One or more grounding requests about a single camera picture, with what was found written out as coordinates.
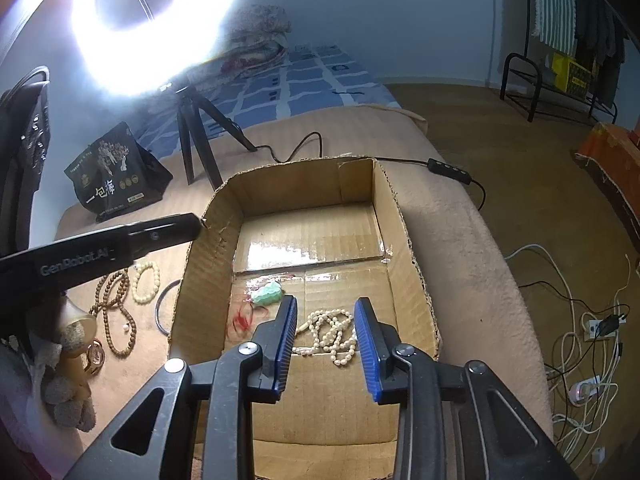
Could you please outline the gloved hand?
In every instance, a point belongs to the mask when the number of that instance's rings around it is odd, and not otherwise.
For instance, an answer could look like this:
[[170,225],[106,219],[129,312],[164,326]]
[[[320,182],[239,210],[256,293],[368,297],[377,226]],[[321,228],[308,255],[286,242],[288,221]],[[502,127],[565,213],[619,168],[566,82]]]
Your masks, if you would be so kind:
[[81,356],[96,321],[62,295],[26,316],[26,337],[1,339],[1,422],[23,452],[52,474],[82,453],[80,433],[96,424]]

